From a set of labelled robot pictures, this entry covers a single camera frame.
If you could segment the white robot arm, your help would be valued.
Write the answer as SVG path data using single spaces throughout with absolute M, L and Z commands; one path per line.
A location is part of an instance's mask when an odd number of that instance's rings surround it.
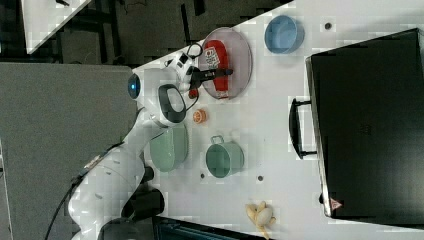
M 232 73 L 229 68 L 196 67 L 185 75 L 171 67 L 133 73 L 128 91 L 141 108 L 122 142 L 94 158 L 78 177 L 68 203 L 69 215 L 79 227 L 71 240 L 100 240 L 101 231 L 121 217 L 145 175 L 140 159 L 145 146 L 185 120 L 187 107 L 183 94 L 205 81 Z

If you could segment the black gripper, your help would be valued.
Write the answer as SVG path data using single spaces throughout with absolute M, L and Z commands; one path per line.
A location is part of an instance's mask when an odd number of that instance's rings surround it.
M 206 79 L 215 79 L 217 77 L 229 76 L 233 74 L 232 69 L 209 69 L 203 72 L 200 71 L 199 68 L 191 66 L 188 69 L 188 77 L 189 77 L 189 89 L 198 89 L 201 85 L 202 76 Z

